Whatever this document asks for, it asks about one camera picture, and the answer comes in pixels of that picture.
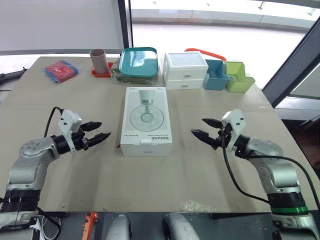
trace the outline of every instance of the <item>white cable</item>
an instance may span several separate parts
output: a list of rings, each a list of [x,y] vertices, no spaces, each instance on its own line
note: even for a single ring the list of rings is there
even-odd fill
[[[59,230],[57,230],[56,234],[53,237],[47,237],[45,230],[44,230],[44,227],[47,223],[47,220],[48,219],[45,216],[42,216],[41,224],[40,224],[41,231],[42,231],[43,236],[46,240],[54,240],[56,238],[56,236],[58,235]]]

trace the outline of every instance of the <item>beige table surface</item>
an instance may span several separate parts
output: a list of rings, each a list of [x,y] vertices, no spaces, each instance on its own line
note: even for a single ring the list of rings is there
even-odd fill
[[[319,180],[285,125],[260,89],[247,93],[204,89],[169,90],[168,105],[173,138],[170,157],[123,157],[120,143],[127,85],[110,78],[94,78],[91,60],[68,57],[81,73],[61,84],[52,83],[42,67],[61,57],[40,57],[19,80],[0,106],[0,189],[4,195],[12,164],[25,142],[41,138],[53,106],[78,113],[84,122],[101,121],[91,133],[111,132],[103,143],[75,155],[66,153],[48,168],[39,206],[45,211],[117,212],[269,212],[268,204],[237,191],[229,176],[222,150],[200,142],[191,129],[217,135],[201,118],[220,119],[227,111],[241,109],[246,119],[244,134],[278,143],[285,156],[299,161]],[[58,135],[58,114],[49,133]],[[229,153],[239,185],[248,193],[267,198],[256,169]],[[308,182],[297,169],[302,194],[309,209],[316,209]]]

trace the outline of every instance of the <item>white box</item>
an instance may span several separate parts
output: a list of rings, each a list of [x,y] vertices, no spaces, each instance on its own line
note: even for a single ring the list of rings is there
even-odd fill
[[[127,87],[121,133],[125,157],[167,157],[172,135],[165,87]]]
[[[163,78],[166,89],[200,89],[208,64],[199,51],[165,53]]]

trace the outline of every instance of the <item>teal lid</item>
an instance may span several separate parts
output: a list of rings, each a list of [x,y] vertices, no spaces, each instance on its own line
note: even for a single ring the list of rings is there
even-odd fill
[[[151,78],[158,73],[157,50],[153,47],[131,47],[122,51],[119,70],[126,76]]]

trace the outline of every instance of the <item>orange tool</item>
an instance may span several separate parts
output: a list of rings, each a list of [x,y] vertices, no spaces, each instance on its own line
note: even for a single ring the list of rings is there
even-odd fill
[[[97,222],[98,214],[93,212],[88,212],[85,216],[85,221],[83,224],[83,233],[81,240],[90,240],[91,238],[91,231],[94,224]]]
[[[197,48],[187,48],[187,49],[184,50],[184,51],[185,51],[185,52],[199,51],[199,52],[202,53],[202,54],[205,54],[205,55],[208,55],[208,56],[217,58],[217,59],[221,59],[221,60],[224,61],[224,62],[227,61],[227,59],[226,59],[224,56],[220,56],[220,55],[218,55],[218,54],[215,54],[215,53],[212,53],[212,52],[209,52],[209,51],[200,50],[200,49],[197,49]]]

